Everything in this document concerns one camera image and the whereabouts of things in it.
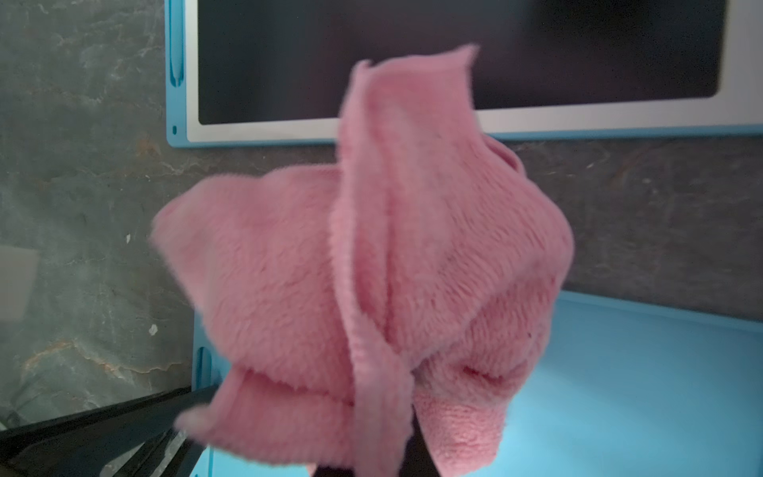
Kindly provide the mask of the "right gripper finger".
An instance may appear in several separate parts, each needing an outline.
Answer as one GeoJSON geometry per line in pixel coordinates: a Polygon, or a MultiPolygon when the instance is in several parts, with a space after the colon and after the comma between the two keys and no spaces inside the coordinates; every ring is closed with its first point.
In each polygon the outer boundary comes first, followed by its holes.
{"type": "Polygon", "coordinates": [[[399,477],[439,477],[416,415],[413,415],[412,428],[413,434],[407,441],[399,477]]]}

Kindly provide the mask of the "pink cleaning cloth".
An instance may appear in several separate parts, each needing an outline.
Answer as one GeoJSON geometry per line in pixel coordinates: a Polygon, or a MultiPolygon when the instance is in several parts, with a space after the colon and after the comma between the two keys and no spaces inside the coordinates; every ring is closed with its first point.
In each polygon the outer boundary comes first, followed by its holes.
{"type": "Polygon", "coordinates": [[[375,101],[340,124],[335,163],[207,178],[160,210],[151,240],[198,312],[193,290],[341,279],[411,305],[514,286],[558,295],[574,250],[504,144],[463,117],[375,101]]]}

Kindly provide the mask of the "blue front drawing tablet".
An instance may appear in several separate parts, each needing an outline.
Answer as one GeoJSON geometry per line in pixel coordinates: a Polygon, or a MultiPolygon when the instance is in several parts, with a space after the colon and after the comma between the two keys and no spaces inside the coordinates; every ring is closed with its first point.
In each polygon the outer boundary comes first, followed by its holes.
{"type": "Polygon", "coordinates": [[[762,327],[544,288],[405,303],[345,279],[193,290],[216,399],[198,476],[758,476],[762,327]]]}

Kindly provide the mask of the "blue drawing tablet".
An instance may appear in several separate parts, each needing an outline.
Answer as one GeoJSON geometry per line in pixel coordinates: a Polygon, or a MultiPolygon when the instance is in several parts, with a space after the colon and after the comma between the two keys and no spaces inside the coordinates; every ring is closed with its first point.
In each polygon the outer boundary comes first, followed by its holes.
{"type": "Polygon", "coordinates": [[[198,476],[758,476],[762,327],[544,288],[405,303],[345,279],[193,290],[216,399],[198,476]]]}
{"type": "Polygon", "coordinates": [[[329,142],[357,103],[510,140],[759,135],[758,1],[168,1],[175,147],[329,142]]]}

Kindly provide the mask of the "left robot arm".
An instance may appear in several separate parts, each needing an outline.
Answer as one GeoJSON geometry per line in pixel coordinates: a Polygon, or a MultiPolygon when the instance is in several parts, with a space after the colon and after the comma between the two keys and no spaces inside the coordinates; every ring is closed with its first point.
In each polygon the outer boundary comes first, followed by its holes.
{"type": "Polygon", "coordinates": [[[178,435],[180,413],[210,403],[217,386],[181,388],[1,433],[3,476],[99,476],[133,451],[118,476],[151,476],[178,435]]]}

